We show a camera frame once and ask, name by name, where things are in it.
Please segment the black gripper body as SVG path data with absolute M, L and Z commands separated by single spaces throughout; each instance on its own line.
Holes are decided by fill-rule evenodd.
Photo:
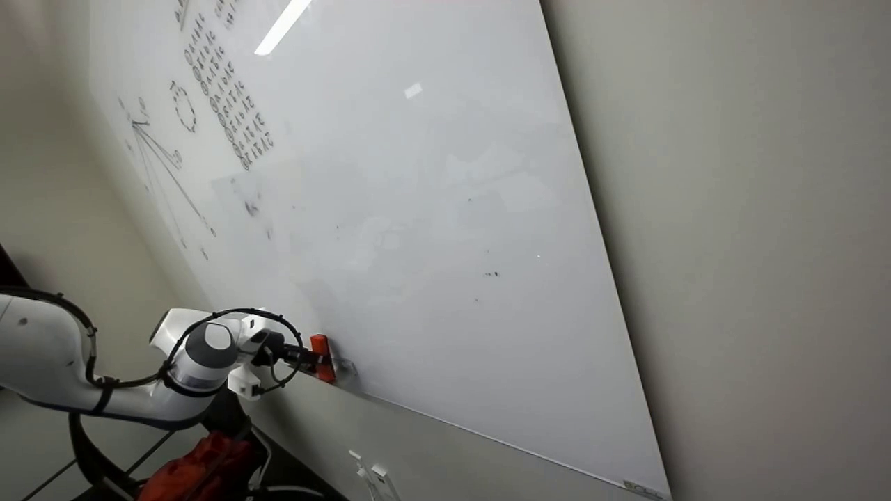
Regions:
M 283 357 L 283 337 L 275 331 L 261 331 L 254 353 L 254 364 L 275 364 Z

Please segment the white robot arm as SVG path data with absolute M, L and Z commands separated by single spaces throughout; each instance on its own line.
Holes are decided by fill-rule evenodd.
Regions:
M 168 309 L 147 342 L 162 353 L 150 377 L 97 377 L 83 309 L 40 289 L 0 292 L 0 388 L 48 409 L 178 430 L 226 391 L 260 399 L 317 364 L 286 318 L 247 307 Z

